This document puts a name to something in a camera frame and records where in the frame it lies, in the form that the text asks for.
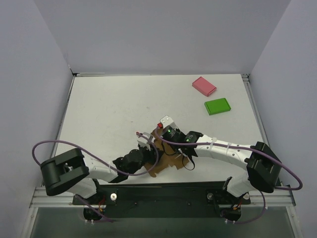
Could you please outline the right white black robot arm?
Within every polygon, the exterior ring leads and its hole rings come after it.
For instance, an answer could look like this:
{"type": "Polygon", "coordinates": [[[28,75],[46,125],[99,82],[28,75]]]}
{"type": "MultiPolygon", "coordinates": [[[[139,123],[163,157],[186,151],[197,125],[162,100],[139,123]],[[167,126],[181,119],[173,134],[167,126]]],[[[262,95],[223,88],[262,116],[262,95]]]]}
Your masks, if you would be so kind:
{"type": "Polygon", "coordinates": [[[281,170],[281,161],[267,144],[238,145],[195,131],[184,134],[177,127],[159,125],[155,135],[176,152],[193,160],[194,157],[212,158],[244,170],[244,173],[230,176],[223,189],[234,197],[240,197],[250,191],[258,190],[272,193],[281,170]]]}

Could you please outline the green paper box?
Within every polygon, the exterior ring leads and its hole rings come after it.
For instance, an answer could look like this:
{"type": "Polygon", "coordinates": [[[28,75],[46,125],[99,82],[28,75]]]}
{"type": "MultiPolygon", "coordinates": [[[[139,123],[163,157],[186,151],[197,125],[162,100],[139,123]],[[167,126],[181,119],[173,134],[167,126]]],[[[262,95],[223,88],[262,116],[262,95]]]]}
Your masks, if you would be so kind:
{"type": "Polygon", "coordinates": [[[226,98],[204,102],[204,106],[210,116],[231,110],[231,106],[229,105],[226,98]]]}

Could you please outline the aluminium table frame rail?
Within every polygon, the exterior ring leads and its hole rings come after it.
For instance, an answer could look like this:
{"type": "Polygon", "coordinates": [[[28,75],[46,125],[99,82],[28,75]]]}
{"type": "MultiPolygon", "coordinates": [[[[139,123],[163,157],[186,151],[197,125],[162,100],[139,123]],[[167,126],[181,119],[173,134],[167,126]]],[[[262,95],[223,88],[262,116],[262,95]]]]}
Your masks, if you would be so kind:
{"type": "Polygon", "coordinates": [[[217,90],[209,97],[192,83],[197,75],[76,77],[56,153],[79,145],[110,162],[137,148],[136,132],[151,133],[170,116],[184,133],[197,131],[218,140],[254,145],[266,140],[239,74],[204,75],[217,90]],[[204,102],[226,98],[231,110],[209,115],[204,102]]]}

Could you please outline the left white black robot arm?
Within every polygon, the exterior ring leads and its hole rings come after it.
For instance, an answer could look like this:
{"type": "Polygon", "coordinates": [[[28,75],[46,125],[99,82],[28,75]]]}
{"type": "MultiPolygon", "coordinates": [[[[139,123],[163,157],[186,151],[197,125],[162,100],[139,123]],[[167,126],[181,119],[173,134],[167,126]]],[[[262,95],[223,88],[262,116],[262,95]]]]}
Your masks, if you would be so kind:
{"type": "Polygon", "coordinates": [[[163,152],[152,145],[131,150],[123,157],[111,161],[111,166],[124,172],[119,173],[99,161],[85,158],[78,148],[71,149],[40,164],[46,193],[55,196],[66,191],[79,194],[89,203],[101,200],[102,192],[97,180],[120,183],[135,175],[145,164],[157,165],[163,152]]]}

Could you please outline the pink paper box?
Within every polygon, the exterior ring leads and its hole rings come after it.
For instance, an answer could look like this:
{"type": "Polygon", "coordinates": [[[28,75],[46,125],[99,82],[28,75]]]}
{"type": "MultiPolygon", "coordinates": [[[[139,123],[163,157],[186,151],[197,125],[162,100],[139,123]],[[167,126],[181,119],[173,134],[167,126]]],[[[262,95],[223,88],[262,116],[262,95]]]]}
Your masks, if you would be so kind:
{"type": "Polygon", "coordinates": [[[196,79],[192,86],[206,97],[209,97],[217,88],[203,77],[196,79]]]}

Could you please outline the brown cardboard paper box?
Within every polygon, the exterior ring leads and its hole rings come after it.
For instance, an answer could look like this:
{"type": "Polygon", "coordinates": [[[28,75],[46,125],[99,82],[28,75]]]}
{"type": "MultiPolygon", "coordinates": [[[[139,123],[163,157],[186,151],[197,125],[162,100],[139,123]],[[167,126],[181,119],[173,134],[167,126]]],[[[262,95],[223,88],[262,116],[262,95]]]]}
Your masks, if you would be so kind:
{"type": "Polygon", "coordinates": [[[170,145],[164,142],[164,147],[162,147],[162,141],[158,139],[154,131],[151,132],[151,135],[155,138],[155,146],[163,152],[158,164],[148,172],[151,177],[157,178],[161,176],[163,172],[167,172],[168,169],[179,171],[180,169],[191,169],[193,167],[190,160],[187,157],[183,157],[182,154],[171,155],[174,151],[170,145]]]}

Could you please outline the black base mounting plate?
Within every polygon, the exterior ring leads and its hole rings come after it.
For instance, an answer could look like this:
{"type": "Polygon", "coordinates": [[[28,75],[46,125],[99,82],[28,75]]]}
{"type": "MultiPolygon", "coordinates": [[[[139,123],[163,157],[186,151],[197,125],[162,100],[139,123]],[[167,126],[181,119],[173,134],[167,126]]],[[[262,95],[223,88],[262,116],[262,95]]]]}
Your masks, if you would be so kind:
{"type": "Polygon", "coordinates": [[[74,197],[74,205],[89,205],[119,218],[219,218],[223,209],[249,205],[223,189],[224,182],[183,182],[98,185],[89,198],[74,197]]]}

